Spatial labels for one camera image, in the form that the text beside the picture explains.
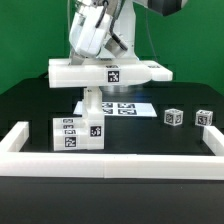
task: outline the green backdrop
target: green backdrop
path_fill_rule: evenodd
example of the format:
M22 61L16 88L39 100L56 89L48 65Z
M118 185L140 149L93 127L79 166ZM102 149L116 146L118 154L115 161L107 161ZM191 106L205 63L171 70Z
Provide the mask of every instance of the green backdrop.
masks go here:
M49 58L68 56L66 4L67 0L0 2L0 93L46 72ZM138 5L135 11L139 58L153 59L147 17L158 60L174 72L174 81L206 83L224 95L223 0L189 0L169 17L146 14Z

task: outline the black table surface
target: black table surface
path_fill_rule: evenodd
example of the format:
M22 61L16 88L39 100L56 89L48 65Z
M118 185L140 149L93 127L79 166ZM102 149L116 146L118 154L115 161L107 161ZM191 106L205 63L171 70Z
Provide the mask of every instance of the black table surface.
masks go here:
M0 96L0 136L17 121L29 121L23 151L53 152L52 119L75 116L82 98L82 88L49 89L48 79L26 79ZM149 82L127 93L103 92L103 101L152 103L158 116L106 116L105 149L91 153L212 155L202 141L203 128L194 124L199 109L213 111L213 125L224 130L224 97L207 85ZM184 111L182 125L164 124L164 111L170 108Z
M0 137L17 121L29 121L23 151L53 153L52 118L72 116L82 97L82 88L24 80L0 96ZM201 140L203 128L194 125L199 109L213 111L213 125L224 130L224 97L202 84L150 82L128 93L104 93L103 101L152 103L158 117L106 117L100 153L212 156ZM183 125L163 123L169 108L184 111ZM223 209L223 181L0 177L3 224L223 224Z

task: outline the small white cube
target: small white cube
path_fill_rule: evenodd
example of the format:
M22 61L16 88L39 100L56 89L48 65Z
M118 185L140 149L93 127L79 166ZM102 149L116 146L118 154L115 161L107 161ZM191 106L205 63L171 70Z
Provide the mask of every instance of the small white cube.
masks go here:
M177 126L183 123L184 112L177 109L165 110L164 123Z
M197 126L210 126L212 124L212 111L199 110L196 113L195 125Z

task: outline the white block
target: white block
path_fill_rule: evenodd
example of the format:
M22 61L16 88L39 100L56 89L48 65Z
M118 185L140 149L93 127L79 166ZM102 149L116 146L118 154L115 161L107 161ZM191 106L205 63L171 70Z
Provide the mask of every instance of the white block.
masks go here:
M199 110L196 113L195 125L197 126L210 126L212 124L212 111Z
M224 156L224 135L215 126L205 126L203 141L216 156Z
M104 112L98 87L84 89L81 118L53 119L54 151L104 149Z
M17 122L0 142L0 153L19 152L29 137L29 123Z
M183 123L183 111L177 109L165 110L164 123L172 126L181 125Z

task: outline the robot cable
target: robot cable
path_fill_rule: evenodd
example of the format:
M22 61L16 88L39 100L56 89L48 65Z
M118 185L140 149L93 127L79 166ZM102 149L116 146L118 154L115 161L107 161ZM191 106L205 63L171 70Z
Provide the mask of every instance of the robot cable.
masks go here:
M158 62L158 58L156 56L156 51L155 51L155 48L154 48L154 44L152 42L152 37L151 37L151 34L150 34L150 29L149 29L148 9L145 10L145 18L146 18L146 30L147 30L147 35L148 35L149 43L151 45L151 48L152 48L152 52L153 52L153 56L155 58L155 61Z

